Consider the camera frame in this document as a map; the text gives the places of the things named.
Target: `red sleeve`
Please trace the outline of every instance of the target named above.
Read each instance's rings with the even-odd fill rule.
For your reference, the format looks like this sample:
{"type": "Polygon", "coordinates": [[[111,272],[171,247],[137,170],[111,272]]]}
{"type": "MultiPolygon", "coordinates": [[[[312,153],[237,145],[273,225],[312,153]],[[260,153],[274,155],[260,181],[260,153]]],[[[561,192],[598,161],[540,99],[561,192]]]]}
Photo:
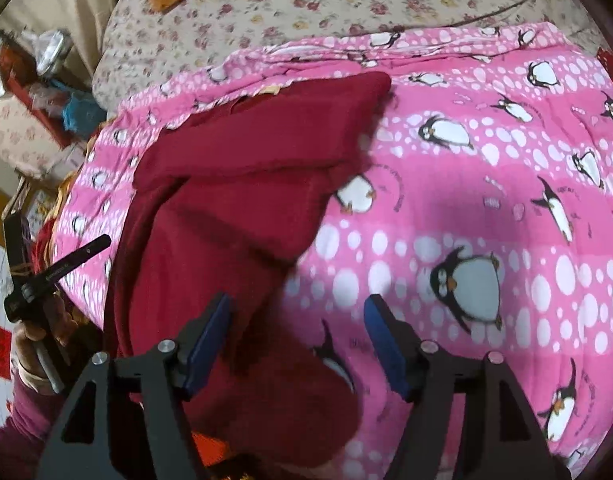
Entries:
{"type": "Polygon", "coordinates": [[[42,396],[15,378],[11,416],[0,428],[0,480],[32,480],[63,396],[42,396]]]}

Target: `red towel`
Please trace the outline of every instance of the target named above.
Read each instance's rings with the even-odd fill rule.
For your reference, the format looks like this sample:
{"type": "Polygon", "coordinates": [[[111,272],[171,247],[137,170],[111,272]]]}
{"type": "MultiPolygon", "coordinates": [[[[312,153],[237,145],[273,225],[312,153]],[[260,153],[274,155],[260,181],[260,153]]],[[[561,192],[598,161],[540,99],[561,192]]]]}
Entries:
{"type": "Polygon", "coordinates": [[[141,354],[216,292],[234,298],[224,352],[185,411],[236,452],[317,466],[357,430],[359,400],[274,305],[332,193],[366,169],[359,137],[390,86],[368,73],[224,105],[165,134],[136,171],[109,284],[110,351],[141,354]]]}

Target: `metal screw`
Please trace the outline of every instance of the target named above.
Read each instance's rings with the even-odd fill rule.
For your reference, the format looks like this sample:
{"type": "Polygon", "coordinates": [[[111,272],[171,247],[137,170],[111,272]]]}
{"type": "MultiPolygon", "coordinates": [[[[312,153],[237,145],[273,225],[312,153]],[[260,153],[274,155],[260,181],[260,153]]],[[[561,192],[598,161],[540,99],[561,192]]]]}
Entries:
{"type": "Polygon", "coordinates": [[[494,365],[501,365],[504,362],[504,356],[499,352],[489,352],[489,361],[494,365]]]}
{"type": "Polygon", "coordinates": [[[97,352],[92,358],[91,362],[94,365],[103,365],[106,361],[109,360],[109,354],[106,352],[97,352]]]}
{"type": "Polygon", "coordinates": [[[157,344],[157,349],[163,354],[168,354],[169,352],[173,352],[176,344],[172,339],[164,339],[157,344]]]}
{"type": "Polygon", "coordinates": [[[439,345],[435,341],[422,341],[419,347],[425,354],[434,354],[439,350],[439,345]]]}

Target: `pink blanket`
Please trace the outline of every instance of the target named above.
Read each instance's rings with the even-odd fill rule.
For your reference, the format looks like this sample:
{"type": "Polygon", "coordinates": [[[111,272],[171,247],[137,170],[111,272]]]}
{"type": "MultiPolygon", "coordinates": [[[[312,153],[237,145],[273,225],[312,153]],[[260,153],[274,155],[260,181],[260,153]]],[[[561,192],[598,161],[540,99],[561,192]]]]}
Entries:
{"type": "MultiPolygon", "coordinates": [[[[579,473],[613,421],[613,86],[549,23],[240,50],[131,97],[77,179],[54,256],[102,233],[114,244],[65,290],[102,325],[132,175],[163,127],[244,95],[365,70],[393,79],[373,140],[367,132],[360,146],[374,165],[331,200],[279,305],[363,404],[331,478],[381,478],[409,411],[363,327],[374,292],[449,351],[501,351],[552,452],[579,473]]],[[[456,402],[447,470],[462,410],[456,402]]]]}

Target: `hand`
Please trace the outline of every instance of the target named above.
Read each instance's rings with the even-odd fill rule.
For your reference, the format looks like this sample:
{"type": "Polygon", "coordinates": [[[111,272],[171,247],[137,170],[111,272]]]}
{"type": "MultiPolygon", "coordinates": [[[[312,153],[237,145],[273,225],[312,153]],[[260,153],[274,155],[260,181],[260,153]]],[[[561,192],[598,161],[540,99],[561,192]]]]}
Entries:
{"type": "MultiPolygon", "coordinates": [[[[64,309],[64,301],[59,296],[52,296],[46,306],[46,311],[54,313],[50,316],[49,325],[53,336],[62,346],[66,346],[69,338],[77,329],[77,323],[64,309]]],[[[20,366],[28,373],[39,378],[46,379],[46,373],[33,347],[33,341],[41,341],[46,337],[46,332],[39,326],[30,322],[20,322],[13,330],[13,349],[16,352],[20,366]]]]}

